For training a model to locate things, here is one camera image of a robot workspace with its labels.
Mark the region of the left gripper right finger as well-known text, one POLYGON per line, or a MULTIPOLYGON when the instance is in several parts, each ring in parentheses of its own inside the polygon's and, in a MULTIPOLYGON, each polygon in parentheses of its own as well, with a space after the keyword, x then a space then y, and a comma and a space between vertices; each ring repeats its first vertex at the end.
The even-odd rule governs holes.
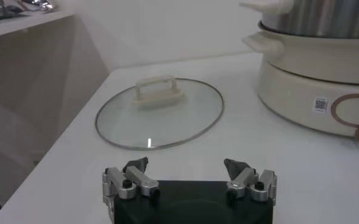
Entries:
POLYGON ((259 203, 271 201, 276 205, 277 175, 273 170, 264 170, 259 175, 248 163, 226 158, 224 165, 230 177, 227 182, 227 200, 230 204, 249 194, 259 203))

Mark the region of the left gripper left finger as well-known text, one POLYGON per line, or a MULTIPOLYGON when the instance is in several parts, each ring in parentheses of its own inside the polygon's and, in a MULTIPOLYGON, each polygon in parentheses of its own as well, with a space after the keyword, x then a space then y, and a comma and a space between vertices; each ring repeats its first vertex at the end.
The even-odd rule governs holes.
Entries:
POLYGON ((117 167, 105 168, 102 173, 102 201, 107 206, 111 222, 115 221, 115 198, 132 200, 137 193, 149 199, 160 196, 160 184, 145 175, 148 158, 131 160, 120 170, 117 167))

